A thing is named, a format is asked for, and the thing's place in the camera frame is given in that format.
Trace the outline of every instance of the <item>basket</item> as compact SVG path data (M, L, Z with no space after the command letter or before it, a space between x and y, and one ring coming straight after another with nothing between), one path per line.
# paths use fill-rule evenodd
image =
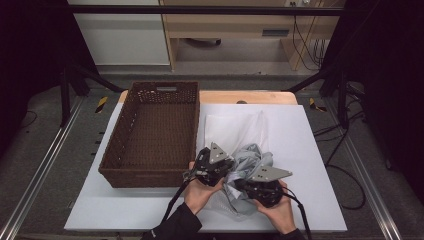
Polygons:
M195 159L197 82L134 82L99 172L114 188L178 187Z

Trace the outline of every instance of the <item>gray fabric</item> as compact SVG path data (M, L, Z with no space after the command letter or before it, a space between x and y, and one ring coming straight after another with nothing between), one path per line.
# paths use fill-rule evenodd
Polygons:
M238 214L251 215L256 212L256 206L252 200L235 189L234 181L237 179L250 179L258 167L272 166L272 153L262 153L260 147L253 143L242 147L234 155L235 164L233 170L227 175L224 189L230 205Z

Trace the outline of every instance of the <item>yellow black tape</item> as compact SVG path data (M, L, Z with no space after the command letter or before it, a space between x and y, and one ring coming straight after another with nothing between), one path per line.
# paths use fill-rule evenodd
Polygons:
M317 105L315 105L315 100L313 98L309 98L309 107L311 109L316 109L316 110L321 111L321 112L327 112L326 107L317 107Z
M102 97L102 98L100 99L99 104L97 105L97 108L96 108L95 113L101 113L101 112L102 112L103 107L104 107L104 106L105 106L105 104L106 104L106 100L107 100L107 97Z

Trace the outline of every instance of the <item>person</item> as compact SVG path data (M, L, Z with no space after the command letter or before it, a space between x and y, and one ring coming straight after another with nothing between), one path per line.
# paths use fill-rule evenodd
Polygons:
M194 162L190 162L189 168L191 169L193 165ZM287 193L287 184L281 180L279 182ZM191 181L185 189L184 202L165 222L145 232L142 240L196 239L197 232L202 228L196 215L206 205L212 194L222 189L223 183L224 179L221 179L215 187L210 187L197 179ZM253 201L258 211L265 214L279 232L273 239L305 239L295 226L291 200L288 197L282 197L280 202L271 208L264 207L257 200Z

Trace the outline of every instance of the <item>black jacket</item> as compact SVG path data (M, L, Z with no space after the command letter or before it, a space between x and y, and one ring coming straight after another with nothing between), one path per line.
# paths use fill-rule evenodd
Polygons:
M165 222L152 230L145 232L143 240L168 240L168 239L194 239L196 233L202 228L199 219L194 215L185 203L181 204L177 210ZM304 240L299 229L285 234L276 235L277 240Z

